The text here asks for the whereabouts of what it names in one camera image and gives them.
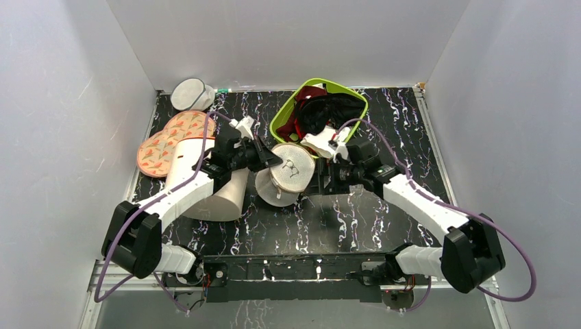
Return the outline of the beige mesh cylindrical laundry bag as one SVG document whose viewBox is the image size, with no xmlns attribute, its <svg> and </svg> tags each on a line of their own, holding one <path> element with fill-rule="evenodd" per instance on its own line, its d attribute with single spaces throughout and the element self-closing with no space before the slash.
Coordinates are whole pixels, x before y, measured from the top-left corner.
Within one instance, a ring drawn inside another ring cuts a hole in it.
<svg viewBox="0 0 581 329">
<path fill-rule="evenodd" d="M 315 170 L 314 158 L 293 143 L 281 143 L 271 150 L 282 159 L 281 164 L 259 171 L 255 188 L 258 196 L 275 207 L 294 204 L 309 185 Z"/>
</svg>

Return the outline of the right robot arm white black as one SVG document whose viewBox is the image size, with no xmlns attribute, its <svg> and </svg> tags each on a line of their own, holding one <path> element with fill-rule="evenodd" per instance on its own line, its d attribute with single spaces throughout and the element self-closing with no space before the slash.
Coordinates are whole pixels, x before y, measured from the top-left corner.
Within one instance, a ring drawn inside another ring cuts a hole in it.
<svg viewBox="0 0 581 329">
<path fill-rule="evenodd" d="M 506 266 L 494 228 L 471 215 L 440 205 L 440 199 L 415 186 L 394 161 L 379 155 L 370 142 L 337 144 L 339 153 L 315 162 L 307 195 L 347 194 L 361 185 L 398 207 L 426 228 L 441 244 L 420 247 L 404 243 L 374 266 L 363 263 L 351 277 L 365 285 L 402 284 L 411 276 L 444 278 L 455 290 L 468 293 Z"/>
</svg>

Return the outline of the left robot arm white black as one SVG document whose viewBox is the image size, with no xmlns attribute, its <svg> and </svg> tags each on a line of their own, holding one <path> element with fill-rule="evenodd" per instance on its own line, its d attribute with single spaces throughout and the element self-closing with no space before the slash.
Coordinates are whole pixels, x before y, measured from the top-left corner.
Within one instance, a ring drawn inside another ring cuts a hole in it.
<svg viewBox="0 0 581 329">
<path fill-rule="evenodd" d="M 205 268 L 196 252 L 165 245 L 165 228 L 223 188 L 235 171 L 259 172 L 282 162 L 257 136 L 220 136 L 213 147 L 202 146 L 191 173 L 179 184 L 136 204 L 124 201 L 116 206 L 101 248 L 105 263 L 114 263 L 139 279 L 167 272 L 177 273 L 188 285 L 199 284 Z"/>
</svg>

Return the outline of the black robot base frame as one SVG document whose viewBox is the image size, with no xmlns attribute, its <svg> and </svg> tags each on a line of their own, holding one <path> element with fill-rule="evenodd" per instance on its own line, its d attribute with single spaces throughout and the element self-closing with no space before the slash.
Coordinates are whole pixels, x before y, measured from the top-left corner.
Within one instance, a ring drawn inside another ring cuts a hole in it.
<svg viewBox="0 0 581 329">
<path fill-rule="evenodd" d="M 401 310 L 428 285 L 425 275 L 396 276 L 385 252 L 203 256 L 191 276 L 165 273 L 181 293 L 209 303 L 243 300 L 358 300 Z"/>
</svg>

